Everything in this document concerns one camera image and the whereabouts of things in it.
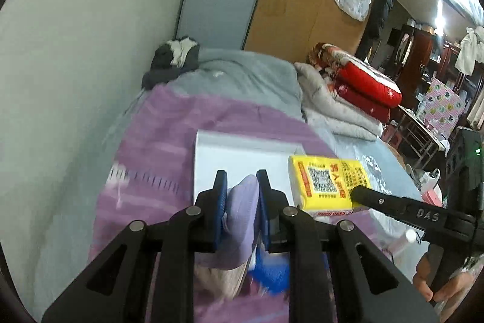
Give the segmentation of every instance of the qr code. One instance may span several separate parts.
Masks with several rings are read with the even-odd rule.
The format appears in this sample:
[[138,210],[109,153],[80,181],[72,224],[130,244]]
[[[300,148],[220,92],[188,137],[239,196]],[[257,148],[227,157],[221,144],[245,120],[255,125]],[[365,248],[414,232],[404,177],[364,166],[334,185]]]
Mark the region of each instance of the qr code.
[[337,193],[335,186],[331,182],[329,170],[317,167],[309,167],[309,175],[313,181],[314,191],[316,193]]

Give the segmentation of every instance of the finger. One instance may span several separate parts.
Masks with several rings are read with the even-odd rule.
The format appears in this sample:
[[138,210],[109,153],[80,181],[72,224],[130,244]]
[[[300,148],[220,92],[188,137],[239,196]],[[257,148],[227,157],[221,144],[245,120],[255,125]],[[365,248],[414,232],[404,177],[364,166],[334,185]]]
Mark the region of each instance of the finger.
[[463,272],[456,275],[449,282],[447,282],[437,293],[435,293],[434,300],[436,302],[448,300],[463,288],[473,284],[473,276],[468,272]]
[[423,255],[416,267],[417,275],[422,279],[427,279],[432,271],[430,262],[426,255]]
[[429,286],[422,277],[420,277],[418,274],[415,274],[413,276],[412,283],[413,286],[415,286],[415,288],[417,288],[420,294],[425,298],[426,302],[429,302],[432,299],[434,293],[432,290],[430,290]]

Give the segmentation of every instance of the pink box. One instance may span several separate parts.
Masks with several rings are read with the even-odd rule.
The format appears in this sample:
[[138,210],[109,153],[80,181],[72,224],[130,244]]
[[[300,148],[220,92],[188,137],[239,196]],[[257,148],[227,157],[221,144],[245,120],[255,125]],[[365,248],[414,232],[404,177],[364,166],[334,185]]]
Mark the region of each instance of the pink box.
[[443,82],[433,78],[425,95],[424,120],[434,124],[445,138],[449,138],[464,112],[465,103]]

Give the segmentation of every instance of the stack of blankets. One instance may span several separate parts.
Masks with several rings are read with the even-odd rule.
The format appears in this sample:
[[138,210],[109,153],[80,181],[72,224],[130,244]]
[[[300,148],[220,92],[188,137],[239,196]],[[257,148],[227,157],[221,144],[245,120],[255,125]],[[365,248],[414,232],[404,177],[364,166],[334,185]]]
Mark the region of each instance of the stack of blankets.
[[395,82],[332,44],[319,43],[308,63],[295,63],[302,108],[312,126],[374,141],[402,94]]

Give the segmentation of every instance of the light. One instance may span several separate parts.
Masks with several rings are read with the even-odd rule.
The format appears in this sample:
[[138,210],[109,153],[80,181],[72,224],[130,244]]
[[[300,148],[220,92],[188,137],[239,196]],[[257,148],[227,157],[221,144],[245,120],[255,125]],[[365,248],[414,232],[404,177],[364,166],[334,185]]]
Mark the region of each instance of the light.
[[437,17],[435,18],[435,34],[444,36],[445,18],[443,16],[442,0],[437,2]]

